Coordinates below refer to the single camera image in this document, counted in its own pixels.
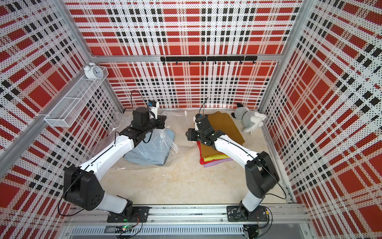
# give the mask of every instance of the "red cloth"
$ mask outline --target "red cloth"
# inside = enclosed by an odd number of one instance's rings
[[[214,161],[219,161],[219,160],[221,160],[221,159],[214,159],[214,160],[205,162],[205,161],[204,161],[204,158],[202,158],[202,149],[201,149],[201,147],[200,147],[200,142],[198,141],[198,142],[196,142],[196,144],[197,144],[197,146],[198,146],[198,148],[199,148],[199,153],[200,153],[200,161],[199,161],[199,162],[200,162],[201,165],[204,165],[204,164],[208,164],[208,163],[211,163],[211,162],[214,162]]]

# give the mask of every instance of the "plaid wall panel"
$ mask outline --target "plaid wall panel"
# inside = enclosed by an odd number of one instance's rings
[[[0,238],[52,238],[64,222],[57,213],[64,167],[78,166],[108,135],[116,107],[102,86],[71,128],[46,127],[0,182]],[[60,211],[71,204],[62,200]]]
[[[0,153],[75,77],[85,62],[50,1],[0,4]],[[63,168],[79,165],[107,135],[115,110],[99,88],[71,128],[46,127],[0,181],[0,238],[55,238]],[[67,213],[70,205],[63,203]]]
[[[139,90],[147,101],[161,107],[232,108],[241,102],[256,109],[274,71],[276,62],[105,63],[110,81],[125,108],[131,109],[130,91]],[[133,94],[134,106],[143,106]]]
[[[382,237],[382,1],[315,1],[266,125],[321,238]]]
[[[0,3],[0,154],[77,75],[84,61],[50,1]]]
[[[94,55],[278,54],[300,1],[64,0]]]

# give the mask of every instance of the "alarm clock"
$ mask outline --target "alarm clock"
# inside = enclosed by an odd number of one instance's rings
[[[89,62],[89,65],[84,67],[85,76],[90,80],[100,80],[104,76],[102,69],[94,62]]]

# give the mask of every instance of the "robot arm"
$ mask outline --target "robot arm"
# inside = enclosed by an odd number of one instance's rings
[[[222,131],[215,131],[206,115],[196,115],[195,129],[186,132],[189,141],[200,141],[225,153],[245,169],[248,193],[240,202],[247,213],[254,211],[265,194],[280,180],[276,168],[266,152],[251,151],[233,141]]]
[[[154,129],[164,129],[166,116],[157,115],[158,103],[149,101],[149,108],[133,111],[131,126],[115,137],[115,141],[79,167],[64,169],[63,198],[88,211],[100,209],[130,216],[132,201],[105,193],[99,181],[107,170],[125,153],[136,147],[146,134]]]

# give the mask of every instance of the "stuffed toy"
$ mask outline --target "stuffed toy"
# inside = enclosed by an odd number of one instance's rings
[[[267,118],[265,114],[260,114],[257,111],[250,111],[249,108],[237,103],[237,108],[234,113],[231,113],[232,117],[241,120],[245,129],[243,132],[250,132],[251,135],[256,131],[258,127],[264,125],[263,121]]]

